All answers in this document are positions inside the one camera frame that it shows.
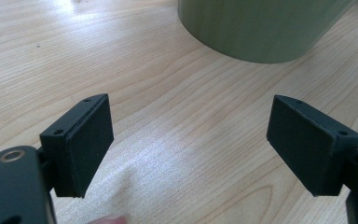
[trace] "wood grain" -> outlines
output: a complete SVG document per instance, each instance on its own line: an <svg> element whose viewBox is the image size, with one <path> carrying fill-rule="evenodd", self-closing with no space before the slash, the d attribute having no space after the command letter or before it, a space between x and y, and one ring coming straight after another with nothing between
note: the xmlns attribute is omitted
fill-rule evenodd
<svg viewBox="0 0 358 224"><path fill-rule="evenodd" d="M59 223L346 223L347 189L312 196L266 140L274 94L358 132L358 3L304 57L257 64L190 35L174 0L0 1L0 150L108 92L115 142Z"/></svg>

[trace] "black block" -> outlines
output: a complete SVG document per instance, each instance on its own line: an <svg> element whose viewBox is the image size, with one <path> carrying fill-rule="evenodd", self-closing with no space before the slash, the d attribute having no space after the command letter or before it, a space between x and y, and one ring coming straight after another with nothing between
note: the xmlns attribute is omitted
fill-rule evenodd
<svg viewBox="0 0 358 224"><path fill-rule="evenodd" d="M114 140L109 98L87 98L40 134L47 160L53 160L59 197L84 197L98 166Z"/></svg>
<svg viewBox="0 0 358 224"><path fill-rule="evenodd" d="M358 133L297 99L276 95L267 139L314 196L338 195L340 172Z"/></svg>

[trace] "table surface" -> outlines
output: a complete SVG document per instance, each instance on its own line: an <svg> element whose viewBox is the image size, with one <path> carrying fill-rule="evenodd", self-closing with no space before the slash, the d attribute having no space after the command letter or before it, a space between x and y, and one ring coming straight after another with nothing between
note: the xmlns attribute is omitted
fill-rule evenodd
<svg viewBox="0 0 358 224"><path fill-rule="evenodd" d="M176 0L0 1L0 150L91 95L110 97L115 142L85 199L59 223L346 223L313 198L266 140L274 94L358 132L358 3L300 59L239 61L202 45Z"/></svg>

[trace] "green pot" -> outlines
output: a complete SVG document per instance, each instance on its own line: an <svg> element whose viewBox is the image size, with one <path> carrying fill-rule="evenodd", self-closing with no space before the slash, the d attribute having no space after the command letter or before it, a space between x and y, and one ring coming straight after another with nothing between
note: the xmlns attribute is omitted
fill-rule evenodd
<svg viewBox="0 0 358 224"><path fill-rule="evenodd" d="M305 54L355 0L179 0L179 18L199 41L254 63Z"/></svg>

